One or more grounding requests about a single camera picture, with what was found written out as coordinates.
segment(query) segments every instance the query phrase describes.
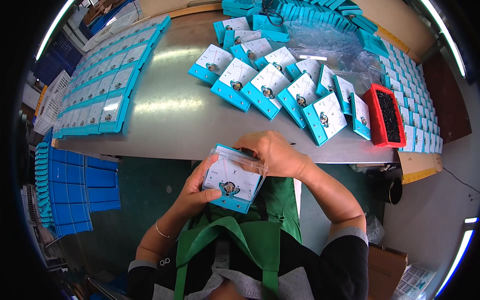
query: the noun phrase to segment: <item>black cable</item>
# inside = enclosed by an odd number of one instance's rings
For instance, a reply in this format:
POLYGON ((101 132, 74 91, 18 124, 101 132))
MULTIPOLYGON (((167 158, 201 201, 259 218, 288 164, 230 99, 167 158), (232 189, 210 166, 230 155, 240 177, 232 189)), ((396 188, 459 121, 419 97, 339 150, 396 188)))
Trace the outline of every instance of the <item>black cable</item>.
POLYGON ((140 13, 138 12, 138 7, 137 7, 137 5, 135 4, 135 0, 133 0, 132 3, 135 5, 135 8, 137 9, 137 15, 138 15, 137 21, 138 21, 138 20, 140 20, 140 13))
POLYGON ((262 0, 262 14, 266 15, 267 16, 267 19, 268 21, 273 25, 273 26, 277 26, 277 27, 280 27, 283 25, 283 17, 277 13, 277 12, 274 12, 274 11, 268 11, 267 9, 272 5, 273 3, 273 0, 270 0, 270 2, 268 4, 266 4, 267 0, 262 0), (270 14, 274 14, 274 15, 277 15, 280 20, 282 20, 282 22, 280 24, 275 24, 274 22, 272 22, 272 20, 270 19, 270 14))
POLYGON ((463 181, 461 181, 460 179, 458 179, 458 178, 457 178, 452 172, 450 172, 449 170, 447 170, 447 169, 445 169, 445 168, 444 168, 444 170, 447 171, 448 173, 452 174, 452 176, 453 176, 456 180, 458 180, 459 182, 465 184, 465 185, 468 186, 469 188, 472 188, 472 189, 475 190, 477 193, 480 193, 480 191, 477 190, 476 188, 474 188, 474 187, 472 187, 471 185, 466 184, 466 183, 464 183, 463 181))

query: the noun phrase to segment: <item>floor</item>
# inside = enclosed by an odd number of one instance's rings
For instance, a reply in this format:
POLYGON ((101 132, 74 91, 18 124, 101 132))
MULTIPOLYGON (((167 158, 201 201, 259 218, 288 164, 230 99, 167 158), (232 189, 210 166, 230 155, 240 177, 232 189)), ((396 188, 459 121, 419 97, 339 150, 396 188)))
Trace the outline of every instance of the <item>floor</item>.
MULTIPOLYGON (((343 183, 367 215, 383 222, 384 203, 371 197, 367 177, 348 165, 319 164, 343 183)), ((108 271, 117 275, 128 268, 145 231, 162 216, 180 193, 192 170, 191 161, 125 157, 119 164, 120 210, 91 214, 93 231, 60 240, 70 266, 89 274, 108 271)), ((302 185, 300 229, 303 244, 320 253, 330 221, 310 191, 302 185)))

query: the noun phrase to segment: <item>stainless steel tabletop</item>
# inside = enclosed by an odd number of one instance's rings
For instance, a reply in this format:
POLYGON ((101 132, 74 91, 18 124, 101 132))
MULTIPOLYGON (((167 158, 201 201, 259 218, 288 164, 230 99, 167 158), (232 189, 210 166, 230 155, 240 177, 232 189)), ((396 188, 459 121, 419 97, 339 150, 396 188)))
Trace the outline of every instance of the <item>stainless steel tabletop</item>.
POLYGON ((348 125, 321 147, 282 109, 269 121, 255 106, 247 113, 210 92, 187 74, 210 44, 221 11, 174 18, 143 66, 130 95, 122 132, 66 136, 58 148, 92 154, 201 160, 216 143, 233 145, 247 132, 276 130, 317 163, 394 161, 392 148, 378 148, 348 125))

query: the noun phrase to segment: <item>gray sleeve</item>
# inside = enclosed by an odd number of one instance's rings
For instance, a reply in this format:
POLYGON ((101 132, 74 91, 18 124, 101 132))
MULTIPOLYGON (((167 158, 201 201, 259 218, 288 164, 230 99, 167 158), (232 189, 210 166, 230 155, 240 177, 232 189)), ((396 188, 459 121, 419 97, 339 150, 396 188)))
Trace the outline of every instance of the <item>gray sleeve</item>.
POLYGON ((128 266, 128 271, 130 272, 130 270, 132 270, 133 268, 142 267, 142 266, 151 267, 151 268, 156 269, 156 264, 153 263, 153 262, 151 262, 151 261, 147 261, 147 260, 135 260, 135 261, 132 261, 132 262, 130 263, 130 265, 128 266))
POLYGON ((345 227, 345 228, 342 228, 340 229, 339 231, 337 231, 333 236, 329 237, 328 238, 328 241, 327 241, 327 244, 328 245, 329 243, 331 243, 333 240, 335 239, 338 239, 340 237, 343 237, 345 235, 353 235, 353 236, 356 236, 356 237, 359 237, 361 238, 365 244, 367 244, 368 246, 368 238, 367 238, 367 234, 365 232, 363 232, 363 230, 361 230, 360 228, 358 227, 355 227, 355 226, 349 226, 349 227, 345 227))

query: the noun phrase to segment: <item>black cylindrical object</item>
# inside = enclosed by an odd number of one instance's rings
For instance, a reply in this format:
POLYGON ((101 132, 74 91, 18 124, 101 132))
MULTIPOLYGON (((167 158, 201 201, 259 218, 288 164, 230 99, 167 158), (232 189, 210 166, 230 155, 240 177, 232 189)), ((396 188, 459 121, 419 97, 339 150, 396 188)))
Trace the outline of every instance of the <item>black cylindrical object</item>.
POLYGON ((400 201, 402 191, 402 180, 399 177, 380 180, 373 186, 375 199, 391 204, 397 204, 400 201))

